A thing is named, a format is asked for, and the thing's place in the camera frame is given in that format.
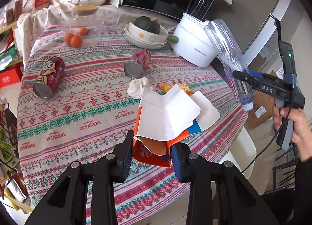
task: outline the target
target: orange carton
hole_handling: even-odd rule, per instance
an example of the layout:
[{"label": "orange carton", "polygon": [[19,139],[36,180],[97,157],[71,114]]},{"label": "orange carton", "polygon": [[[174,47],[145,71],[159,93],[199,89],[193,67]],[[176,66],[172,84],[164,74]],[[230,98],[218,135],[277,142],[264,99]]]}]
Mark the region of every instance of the orange carton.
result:
[{"label": "orange carton", "polygon": [[170,147],[208,130],[219,117],[218,110],[200,91],[189,97],[174,85],[161,96],[144,88],[135,125],[133,157],[146,164],[170,167]]}]

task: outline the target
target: metal screw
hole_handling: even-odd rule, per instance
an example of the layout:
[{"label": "metal screw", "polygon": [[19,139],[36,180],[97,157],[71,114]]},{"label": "metal screw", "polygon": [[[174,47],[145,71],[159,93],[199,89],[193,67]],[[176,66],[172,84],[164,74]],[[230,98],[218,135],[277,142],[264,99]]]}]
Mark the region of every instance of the metal screw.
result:
[{"label": "metal screw", "polygon": [[110,153],[110,154],[106,155],[106,159],[107,160],[111,160],[111,159],[114,159],[114,158],[115,158],[115,155],[113,153]]},{"label": "metal screw", "polygon": [[190,153],[189,155],[188,155],[188,157],[190,158],[190,159],[196,159],[197,157],[198,157],[198,155],[197,154],[195,154],[195,153]]},{"label": "metal screw", "polygon": [[73,163],[71,163],[71,167],[72,167],[72,168],[77,168],[77,167],[79,167],[79,165],[80,165],[79,162],[73,162]]},{"label": "metal screw", "polygon": [[233,166],[233,163],[231,161],[225,161],[224,165],[225,167],[231,168]]}]

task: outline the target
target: white electric pot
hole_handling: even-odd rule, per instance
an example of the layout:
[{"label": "white electric pot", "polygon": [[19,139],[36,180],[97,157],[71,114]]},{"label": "white electric pot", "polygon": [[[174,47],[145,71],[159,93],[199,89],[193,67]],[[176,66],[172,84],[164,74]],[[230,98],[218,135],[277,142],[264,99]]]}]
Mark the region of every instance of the white electric pot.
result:
[{"label": "white electric pot", "polygon": [[179,38],[179,42],[170,42],[177,56],[181,56],[199,67],[208,67],[216,57],[216,52],[204,31],[205,25],[205,23],[184,13],[174,31],[174,36]]}]

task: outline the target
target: bottle cap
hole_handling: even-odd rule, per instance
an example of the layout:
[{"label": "bottle cap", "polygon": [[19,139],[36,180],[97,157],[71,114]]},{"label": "bottle cap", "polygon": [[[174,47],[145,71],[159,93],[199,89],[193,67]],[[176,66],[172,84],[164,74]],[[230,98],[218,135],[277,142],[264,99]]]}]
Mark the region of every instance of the bottle cap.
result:
[{"label": "bottle cap", "polygon": [[253,109],[253,102],[250,102],[249,104],[242,105],[244,111],[249,111]]}]

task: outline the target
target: orange food scrap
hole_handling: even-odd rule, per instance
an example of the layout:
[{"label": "orange food scrap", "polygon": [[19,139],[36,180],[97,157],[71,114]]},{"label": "orange food scrap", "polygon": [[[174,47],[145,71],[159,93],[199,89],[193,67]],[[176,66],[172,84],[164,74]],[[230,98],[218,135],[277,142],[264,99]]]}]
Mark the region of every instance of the orange food scrap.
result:
[{"label": "orange food scrap", "polygon": [[86,27],[80,27],[77,31],[77,34],[80,36],[85,36],[87,35],[89,29],[87,29]]},{"label": "orange food scrap", "polygon": [[[193,92],[190,90],[189,86],[187,86],[183,83],[178,83],[178,85],[180,88],[182,88],[182,90],[184,90],[184,92],[186,94],[188,94],[189,96],[193,95]],[[161,84],[161,88],[165,93],[167,93],[169,91],[169,89],[171,89],[173,86],[174,86],[174,84],[168,84],[168,83],[162,83]]]},{"label": "orange food scrap", "polygon": [[82,45],[82,38],[79,35],[73,36],[71,38],[71,46],[73,48],[78,48]]},{"label": "orange food scrap", "polygon": [[70,43],[71,42],[71,38],[74,36],[74,34],[72,34],[72,33],[66,33],[65,35],[64,35],[64,41],[66,42],[66,43]]}]

